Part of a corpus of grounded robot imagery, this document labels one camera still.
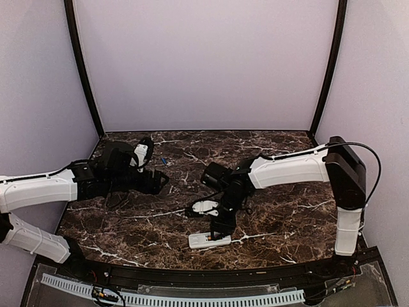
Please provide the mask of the white remote control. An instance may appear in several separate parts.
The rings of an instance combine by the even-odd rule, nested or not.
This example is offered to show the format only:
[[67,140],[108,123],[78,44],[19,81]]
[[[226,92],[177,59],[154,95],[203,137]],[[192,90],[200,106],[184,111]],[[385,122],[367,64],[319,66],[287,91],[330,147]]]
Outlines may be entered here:
[[197,233],[188,236],[190,249],[206,249],[231,244],[231,236],[228,235],[222,239],[213,240],[210,233]]

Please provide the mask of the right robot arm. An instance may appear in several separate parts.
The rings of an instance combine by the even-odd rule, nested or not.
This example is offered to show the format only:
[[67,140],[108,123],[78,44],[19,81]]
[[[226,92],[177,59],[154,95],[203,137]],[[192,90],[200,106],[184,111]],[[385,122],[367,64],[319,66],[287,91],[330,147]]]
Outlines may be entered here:
[[204,185],[222,197],[207,196],[191,206],[200,216],[210,216],[211,240],[222,240],[236,228],[236,213],[255,191],[276,185],[301,182],[328,182],[337,207],[335,254],[326,264],[326,272],[338,278],[351,266],[359,232],[364,225],[364,210],[374,192],[366,187],[366,166],[353,147],[372,154],[369,146],[347,142],[340,136],[315,148],[284,155],[259,154],[242,160],[235,168],[212,162],[202,177]]

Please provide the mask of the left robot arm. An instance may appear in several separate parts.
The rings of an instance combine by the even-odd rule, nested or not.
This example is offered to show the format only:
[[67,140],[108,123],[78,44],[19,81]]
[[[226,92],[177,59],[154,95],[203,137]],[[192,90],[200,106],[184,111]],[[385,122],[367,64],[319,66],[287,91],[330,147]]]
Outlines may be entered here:
[[53,235],[24,222],[13,211],[59,201],[82,201],[107,197],[116,192],[137,191],[156,195],[169,178],[147,170],[154,144],[142,138],[132,146],[110,141],[95,159],[73,161],[57,171],[19,177],[1,177],[1,243],[65,264],[77,279],[90,274],[81,248],[68,237]]

